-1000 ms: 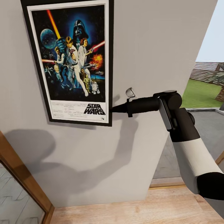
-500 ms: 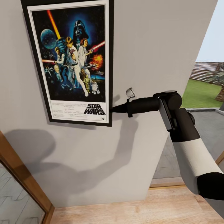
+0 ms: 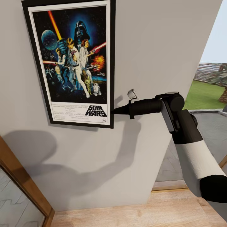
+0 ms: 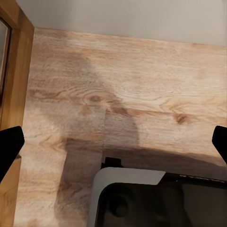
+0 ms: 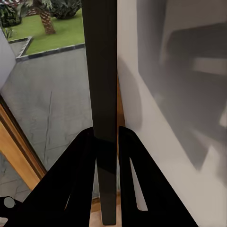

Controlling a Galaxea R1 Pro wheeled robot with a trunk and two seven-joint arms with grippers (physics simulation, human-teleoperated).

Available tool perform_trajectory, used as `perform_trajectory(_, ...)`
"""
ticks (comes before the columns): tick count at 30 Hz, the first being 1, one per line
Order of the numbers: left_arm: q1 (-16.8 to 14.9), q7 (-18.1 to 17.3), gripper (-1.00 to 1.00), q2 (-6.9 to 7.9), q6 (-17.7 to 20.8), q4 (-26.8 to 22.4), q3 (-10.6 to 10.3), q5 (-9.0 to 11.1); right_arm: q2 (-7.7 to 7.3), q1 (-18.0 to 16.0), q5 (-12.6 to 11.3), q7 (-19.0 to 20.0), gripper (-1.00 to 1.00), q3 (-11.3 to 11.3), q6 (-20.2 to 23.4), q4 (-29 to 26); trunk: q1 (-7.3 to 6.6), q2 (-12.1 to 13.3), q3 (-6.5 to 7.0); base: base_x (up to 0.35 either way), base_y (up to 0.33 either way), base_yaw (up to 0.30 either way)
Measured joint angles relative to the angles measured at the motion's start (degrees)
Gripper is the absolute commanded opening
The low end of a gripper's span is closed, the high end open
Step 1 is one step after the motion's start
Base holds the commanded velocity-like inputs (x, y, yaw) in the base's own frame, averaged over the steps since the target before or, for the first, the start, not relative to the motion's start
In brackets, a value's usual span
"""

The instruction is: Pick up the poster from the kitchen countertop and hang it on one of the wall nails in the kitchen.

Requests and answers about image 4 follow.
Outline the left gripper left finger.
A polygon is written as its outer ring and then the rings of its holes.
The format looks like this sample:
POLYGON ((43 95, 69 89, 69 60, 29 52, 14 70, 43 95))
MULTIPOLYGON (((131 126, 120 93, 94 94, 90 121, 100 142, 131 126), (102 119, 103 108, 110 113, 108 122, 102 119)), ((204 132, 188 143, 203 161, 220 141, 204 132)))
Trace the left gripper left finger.
POLYGON ((20 126, 0 131, 0 183, 25 143, 20 126))

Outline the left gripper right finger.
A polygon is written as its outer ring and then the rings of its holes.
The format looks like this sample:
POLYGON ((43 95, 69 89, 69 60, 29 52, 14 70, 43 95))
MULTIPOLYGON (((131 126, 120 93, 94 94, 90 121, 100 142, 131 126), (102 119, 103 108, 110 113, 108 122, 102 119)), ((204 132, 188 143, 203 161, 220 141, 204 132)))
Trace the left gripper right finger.
POLYGON ((216 126, 212 143, 227 164, 227 128, 216 126))

